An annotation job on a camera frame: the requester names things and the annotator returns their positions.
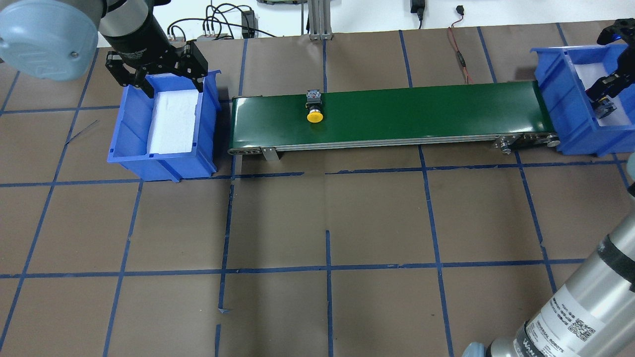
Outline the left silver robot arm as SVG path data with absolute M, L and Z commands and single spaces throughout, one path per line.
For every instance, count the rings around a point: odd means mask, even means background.
M 3 0 L 1 59 L 40 79 L 70 81 L 88 70 L 98 36 L 112 47 L 105 67 L 122 87 L 152 99 L 149 75 L 188 78 L 204 91 L 208 62 L 194 41 L 173 46 L 157 22 L 166 0 Z

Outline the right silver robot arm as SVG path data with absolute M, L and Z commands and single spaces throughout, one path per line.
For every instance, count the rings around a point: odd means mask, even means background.
M 565 155 L 634 149 L 634 19 L 595 46 L 534 48 L 535 75 Z M 634 213 L 598 244 L 512 338 L 470 343 L 465 357 L 614 357 L 634 341 Z

